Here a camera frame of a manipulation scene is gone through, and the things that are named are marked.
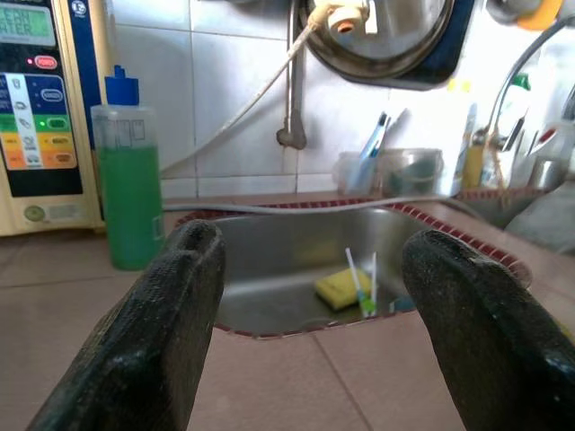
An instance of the dish soap bottle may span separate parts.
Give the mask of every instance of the dish soap bottle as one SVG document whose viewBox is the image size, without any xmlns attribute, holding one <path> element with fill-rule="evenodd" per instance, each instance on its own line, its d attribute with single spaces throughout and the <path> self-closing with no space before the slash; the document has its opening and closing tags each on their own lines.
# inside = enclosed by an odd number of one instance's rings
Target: dish soap bottle
<svg viewBox="0 0 575 431">
<path fill-rule="evenodd" d="M 164 244 L 155 114 L 122 67 L 105 82 L 109 104 L 92 107 L 92 123 L 111 261 L 140 270 Z"/>
</svg>

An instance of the sink basin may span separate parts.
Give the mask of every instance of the sink basin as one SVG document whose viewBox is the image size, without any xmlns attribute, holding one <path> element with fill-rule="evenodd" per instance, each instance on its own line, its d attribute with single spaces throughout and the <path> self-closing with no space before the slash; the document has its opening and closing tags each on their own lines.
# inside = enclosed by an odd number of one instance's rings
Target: sink basin
<svg viewBox="0 0 575 431">
<path fill-rule="evenodd" d="M 217 323 L 251 335 L 282 334 L 357 321 L 357 306 L 333 312 L 314 281 L 356 265 L 372 272 L 377 251 L 378 305 L 408 294 L 402 282 L 403 244 L 426 225 L 387 209 L 323 215 L 244 215 L 216 220 L 226 239 L 226 289 Z"/>
</svg>

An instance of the white wall tile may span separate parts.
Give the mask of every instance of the white wall tile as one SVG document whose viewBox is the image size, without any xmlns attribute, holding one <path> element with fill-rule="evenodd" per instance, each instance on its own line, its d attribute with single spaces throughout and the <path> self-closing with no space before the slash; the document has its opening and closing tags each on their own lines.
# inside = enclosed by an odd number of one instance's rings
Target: white wall tile
<svg viewBox="0 0 575 431">
<path fill-rule="evenodd" d="M 281 64 L 283 42 L 193 33 L 196 143 L 204 145 Z M 198 154 L 201 177 L 296 173 L 296 150 L 280 146 L 283 75 L 218 142 Z"/>
<path fill-rule="evenodd" d="M 163 199 L 195 198 L 198 195 L 197 180 L 195 178 L 181 178 L 178 180 L 162 180 Z"/>
<path fill-rule="evenodd" d="M 117 33 L 119 61 L 156 111 L 160 166 L 177 162 L 194 146 L 190 33 L 125 25 Z"/>
<path fill-rule="evenodd" d="M 296 175 L 199 178 L 199 197 L 295 193 Z"/>
<path fill-rule="evenodd" d="M 116 23 L 190 30 L 190 0 L 113 0 Z"/>
<path fill-rule="evenodd" d="M 334 191 L 338 185 L 330 173 L 316 173 L 297 176 L 297 193 Z"/>
<path fill-rule="evenodd" d="M 287 37 L 289 0 L 190 0 L 190 10 L 194 31 L 281 40 Z"/>
<path fill-rule="evenodd" d="M 348 82 L 306 51 L 302 111 L 308 147 L 299 154 L 298 173 L 330 173 L 340 153 L 360 150 L 388 98 L 388 89 Z"/>
</svg>

